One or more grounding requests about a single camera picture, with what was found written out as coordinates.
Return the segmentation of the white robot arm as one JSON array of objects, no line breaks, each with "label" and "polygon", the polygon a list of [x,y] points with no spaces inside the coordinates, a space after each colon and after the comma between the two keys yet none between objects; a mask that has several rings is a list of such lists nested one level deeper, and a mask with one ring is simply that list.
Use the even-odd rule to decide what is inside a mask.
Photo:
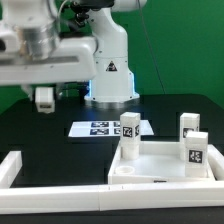
[{"label": "white robot arm", "polygon": [[55,110],[71,82],[89,84],[88,104],[121,107],[137,100],[127,32],[111,14],[147,0],[65,1],[72,21],[60,17],[56,0],[0,0],[0,86],[21,86],[44,113]]}]

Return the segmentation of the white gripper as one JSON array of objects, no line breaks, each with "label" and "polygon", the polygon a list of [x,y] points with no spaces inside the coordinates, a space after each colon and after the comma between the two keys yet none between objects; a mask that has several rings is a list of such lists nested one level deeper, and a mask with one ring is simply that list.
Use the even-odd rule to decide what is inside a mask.
[{"label": "white gripper", "polygon": [[60,100],[63,96],[63,83],[88,81],[96,76],[96,49],[96,39],[85,36],[63,39],[45,60],[29,60],[18,51],[1,52],[0,86],[22,85],[22,91],[33,100],[34,88],[25,84],[57,83],[55,95]]}]

